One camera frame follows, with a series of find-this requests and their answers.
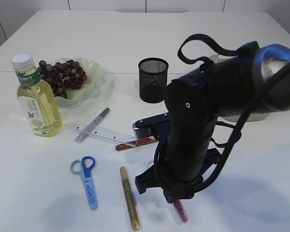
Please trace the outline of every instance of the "red marker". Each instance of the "red marker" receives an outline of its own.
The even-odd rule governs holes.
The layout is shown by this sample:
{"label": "red marker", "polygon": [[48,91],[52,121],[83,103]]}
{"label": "red marker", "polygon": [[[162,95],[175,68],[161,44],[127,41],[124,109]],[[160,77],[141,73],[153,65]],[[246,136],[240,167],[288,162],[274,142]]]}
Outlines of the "red marker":
{"label": "red marker", "polygon": [[[146,144],[152,144],[155,142],[158,142],[158,139],[154,139],[153,137],[148,137],[148,138],[138,140],[135,147],[143,146]],[[115,146],[116,151],[123,151],[123,150],[127,150],[130,148],[133,148],[133,146],[129,146],[126,144],[118,144],[117,146]]]}

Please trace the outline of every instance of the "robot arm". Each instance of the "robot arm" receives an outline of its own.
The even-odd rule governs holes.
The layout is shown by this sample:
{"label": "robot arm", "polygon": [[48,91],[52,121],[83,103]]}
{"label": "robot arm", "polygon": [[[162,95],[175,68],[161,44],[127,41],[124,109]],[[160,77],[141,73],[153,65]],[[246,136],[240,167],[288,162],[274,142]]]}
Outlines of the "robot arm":
{"label": "robot arm", "polygon": [[[205,57],[189,60],[181,48],[194,39],[235,57],[218,64]],[[193,64],[201,60],[204,64],[167,86],[168,114],[134,124],[138,138],[154,135],[159,139],[154,165],[135,179],[138,191],[142,194],[147,188],[161,187],[168,203],[191,199],[220,173],[241,127],[236,125],[222,154],[215,148],[208,150],[215,125],[222,124],[217,122],[218,116],[243,114],[238,123],[244,124],[251,112],[290,109],[290,49],[277,44],[259,48],[257,42],[251,42],[230,51],[199,34],[190,36],[181,48],[178,56],[182,61]],[[215,164],[211,179],[203,181],[204,172]]]}

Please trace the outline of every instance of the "black mesh pen holder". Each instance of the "black mesh pen holder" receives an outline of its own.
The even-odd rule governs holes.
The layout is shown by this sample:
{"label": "black mesh pen holder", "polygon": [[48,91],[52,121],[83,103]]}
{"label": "black mesh pen holder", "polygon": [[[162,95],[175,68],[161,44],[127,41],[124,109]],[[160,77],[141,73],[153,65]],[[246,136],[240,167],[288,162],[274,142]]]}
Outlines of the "black mesh pen holder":
{"label": "black mesh pen holder", "polygon": [[168,62],[160,58],[146,58],[139,63],[140,97],[143,101],[163,101],[168,68]]}

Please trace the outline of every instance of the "gold marker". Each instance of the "gold marker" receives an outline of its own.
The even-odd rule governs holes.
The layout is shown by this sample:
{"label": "gold marker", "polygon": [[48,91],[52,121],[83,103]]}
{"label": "gold marker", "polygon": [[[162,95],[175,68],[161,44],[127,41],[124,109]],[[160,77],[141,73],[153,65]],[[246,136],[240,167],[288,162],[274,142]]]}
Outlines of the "gold marker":
{"label": "gold marker", "polygon": [[127,170],[125,167],[120,168],[120,175],[121,175],[122,187],[125,193],[131,226],[132,226],[133,231],[138,231],[141,228],[141,226],[140,226],[139,218],[137,217],[134,198],[131,191]]}

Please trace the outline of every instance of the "white bottle cap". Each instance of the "white bottle cap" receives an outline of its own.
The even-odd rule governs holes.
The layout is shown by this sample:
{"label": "white bottle cap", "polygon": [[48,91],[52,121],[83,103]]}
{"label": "white bottle cap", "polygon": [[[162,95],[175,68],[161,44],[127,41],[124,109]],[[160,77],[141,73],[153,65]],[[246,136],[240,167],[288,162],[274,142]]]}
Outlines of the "white bottle cap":
{"label": "white bottle cap", "polygon": [[16,71],[30,70],[34,66],[34,60],[28,53],[18,54],[11,59],[12,66]]}

